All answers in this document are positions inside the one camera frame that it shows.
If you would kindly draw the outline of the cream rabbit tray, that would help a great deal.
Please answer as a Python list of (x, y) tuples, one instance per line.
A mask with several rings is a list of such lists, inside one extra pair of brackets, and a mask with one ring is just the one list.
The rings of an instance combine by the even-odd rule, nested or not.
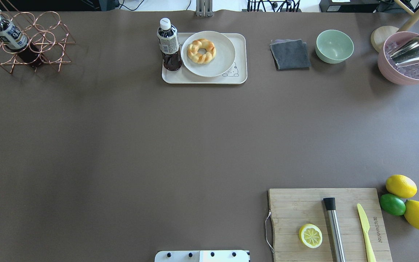
[(220, 76), (205, 78), (197, 76), (183, 64), (177, 71), (162, 66), (161, 76), (169, 84), (242, 84), (248, 78), (246, 39), (239, 33), (223, 33), (235, 47), (235, 61), (231, 68)]

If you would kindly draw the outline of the bottle in rack upper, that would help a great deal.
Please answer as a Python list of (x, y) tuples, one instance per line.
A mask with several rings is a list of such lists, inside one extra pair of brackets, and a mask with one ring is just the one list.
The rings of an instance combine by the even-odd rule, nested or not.
[(0, 16), (0, 41), (29, 66), (37, 68), (43, 64), (39, 49), (11, 20)]

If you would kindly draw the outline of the braided glazed donut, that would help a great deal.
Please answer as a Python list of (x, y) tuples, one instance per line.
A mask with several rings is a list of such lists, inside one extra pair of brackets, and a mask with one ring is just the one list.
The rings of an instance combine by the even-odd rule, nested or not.
[(187, 47), (187, 57), (197, 64), (210, 63), (216, 54), (216, 45), (208, 39), (193, 40)]

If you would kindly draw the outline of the dark drink bottle on tray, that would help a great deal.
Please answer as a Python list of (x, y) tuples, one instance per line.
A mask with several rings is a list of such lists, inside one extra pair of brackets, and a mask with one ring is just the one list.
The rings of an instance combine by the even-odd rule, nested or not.
[(163, 66), (169, 71), (181, 68), (181, 51), (177, 28), (169, 18), (162, 18), (157, 30), (157, 38), (162, 54)]

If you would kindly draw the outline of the yellow plastic knife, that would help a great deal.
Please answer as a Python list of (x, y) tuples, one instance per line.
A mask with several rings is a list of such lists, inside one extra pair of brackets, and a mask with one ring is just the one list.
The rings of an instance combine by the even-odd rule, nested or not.
[(372, 245), (371, 245), (369, 234), (368, 234), (368, 232), (370, 230), (370, 223), (368, 221), (368, 217), (366, 215), (365, 210), (361, 206), (361, 204), (357, 203), (356, 207), (357, 207), (357, 210), (358, 210), (358, 213), (359, 213), (360, 224), (361, 224), (361, 227), (362, 227), (362, 233), (363, 233), (364, 245), (365, 245), (365, 249), (366, 249), (367, 261), (368, 262), (377, 262), (375, 254), (374, 254), (374, 250), (373, 250)]

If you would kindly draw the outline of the pink bowl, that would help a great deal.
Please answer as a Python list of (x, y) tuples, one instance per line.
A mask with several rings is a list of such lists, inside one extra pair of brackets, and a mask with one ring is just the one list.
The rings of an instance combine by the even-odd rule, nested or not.
[(387, 80), (399, 85), (419, 84), (419, 63), (399, 68), (389, 57), (389, 52), (404, 45), (415, 36), (417, 34), (413, 32), (397, 32), (384, 42), (378, 54), (378, 68)]

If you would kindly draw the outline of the bamboo cutting board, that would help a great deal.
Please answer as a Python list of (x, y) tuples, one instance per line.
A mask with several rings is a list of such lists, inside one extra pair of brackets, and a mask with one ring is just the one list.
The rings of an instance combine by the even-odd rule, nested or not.
[[(375, 188), (271, 188), (269, 206), (273, 228), (273, 260), (275, 262), (334, 262), (330, 244), (328, 217), (324, 198), (334, 197), (336, 215), (347, 262), (366, 262), (366, 246), (357, 204), (366, 212), (368, 236), (378, 262), (391, 262), (391, 251)], [(313, 224), (323, 234), (322, 244), (315, 249), (304, 245), (299, 229)]]

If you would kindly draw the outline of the white round plate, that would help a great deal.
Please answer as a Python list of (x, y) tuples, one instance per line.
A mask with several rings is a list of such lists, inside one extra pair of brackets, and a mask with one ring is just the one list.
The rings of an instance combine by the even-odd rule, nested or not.
[[(216, 57), (208, 64), (193, 63), (187, 57), (187, 47), (197, 39), (211, 40), (217, 49)], [(235, 61), (235, 47), (225, 35), (215, 31), (201, 31), (188, 37), (181, 47), (182, 62), (188, 70), (198, 76), (215, 77), (226, 72)]]

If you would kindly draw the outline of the wooden mug tree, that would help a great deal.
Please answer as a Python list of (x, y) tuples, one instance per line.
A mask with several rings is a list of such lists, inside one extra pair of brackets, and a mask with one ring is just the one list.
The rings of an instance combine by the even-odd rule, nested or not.
[(376, 28), (371, 33), (371, 45), (377, 52), (382, 50), (384, 42), (388, 39), (388, 37), (396, 32), (408, 31), (415, 23), (419, 21), (419, 9), (412, 11), (401, 0), (396, 0), (395, 3), (397, 3), (404, 11), (406, 11), (406, 13), (409, 14), (409, 18), (403, 25), (398, 28), (392, 25), (383, 25), (379, 28)]

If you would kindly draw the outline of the green bowl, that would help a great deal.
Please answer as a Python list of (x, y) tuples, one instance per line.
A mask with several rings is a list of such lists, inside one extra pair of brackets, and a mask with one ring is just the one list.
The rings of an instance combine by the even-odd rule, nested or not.
[(341, 63), (354, 53), (354, 49), (351, 38), (339, 30), (329, 29), (316, 37), (316, 55), (325, 63)]

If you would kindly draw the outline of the aluminium frame post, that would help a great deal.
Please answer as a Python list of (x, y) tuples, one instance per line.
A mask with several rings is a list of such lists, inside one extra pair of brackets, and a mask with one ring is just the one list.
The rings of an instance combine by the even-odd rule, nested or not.
[(196, 0), (196, 17), (212, 17), (213, 13), (213, 0)]

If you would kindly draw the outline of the steel cylindrical grinder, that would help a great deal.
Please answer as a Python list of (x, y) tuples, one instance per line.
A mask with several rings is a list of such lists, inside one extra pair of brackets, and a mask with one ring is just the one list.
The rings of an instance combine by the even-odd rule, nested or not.
[(340, 233), (339, 219), (336, 212), (336, 201), (334, 197), (323, 198), (329, 222), (331, 237), (331, 248), (336, 262), (346, 262), (344, 246)]

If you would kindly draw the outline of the half lemon slice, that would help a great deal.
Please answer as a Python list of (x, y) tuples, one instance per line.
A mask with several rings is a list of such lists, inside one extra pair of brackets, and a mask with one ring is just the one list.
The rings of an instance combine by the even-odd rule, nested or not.
[(318, 248), (323, 241), (320, 228), (311, 223), (301, 226), (298, 235), (301, 242), (311, 249)]

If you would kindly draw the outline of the yellow lemon lower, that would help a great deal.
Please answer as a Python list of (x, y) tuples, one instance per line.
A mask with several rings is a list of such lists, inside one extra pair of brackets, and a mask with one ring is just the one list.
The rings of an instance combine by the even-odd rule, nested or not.
[(417, 194), (416, 183), (409, 177), (396, 174), (386, 179), (386, 189), (389, 193), (400, 198), (412, 198)]

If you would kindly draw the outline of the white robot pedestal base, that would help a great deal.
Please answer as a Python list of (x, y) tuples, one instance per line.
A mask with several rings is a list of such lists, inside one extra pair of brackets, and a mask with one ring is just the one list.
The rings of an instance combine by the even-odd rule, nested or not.
[(159, 251), (155, 262), (250, 262), (250, 252), (228, 250), (173, 250)]

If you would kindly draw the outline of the steel scoop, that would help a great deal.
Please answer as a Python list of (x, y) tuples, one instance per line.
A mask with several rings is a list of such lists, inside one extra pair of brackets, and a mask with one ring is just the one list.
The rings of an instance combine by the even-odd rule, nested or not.
[(419, 36), (411, 38), (398, 49), (390, 52), (390, 59), (400, 67), (412, 66), (419, 63)]

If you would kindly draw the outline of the grey folded cloth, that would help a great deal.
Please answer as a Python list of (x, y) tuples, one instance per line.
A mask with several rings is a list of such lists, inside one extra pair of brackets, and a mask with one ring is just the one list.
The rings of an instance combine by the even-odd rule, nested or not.
[(277, 70), (309, 68), (308, 45), (301, 39), (276, 39), (270, 44), (270, 50)]

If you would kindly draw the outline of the green lime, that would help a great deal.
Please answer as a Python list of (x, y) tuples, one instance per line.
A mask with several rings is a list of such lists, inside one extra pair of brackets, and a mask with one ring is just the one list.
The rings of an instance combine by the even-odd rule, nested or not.
[(398, 196), (387, 193), (380, 196), (381, 209), (394, 216), (401, 216), (406, 212), (404, 201)]

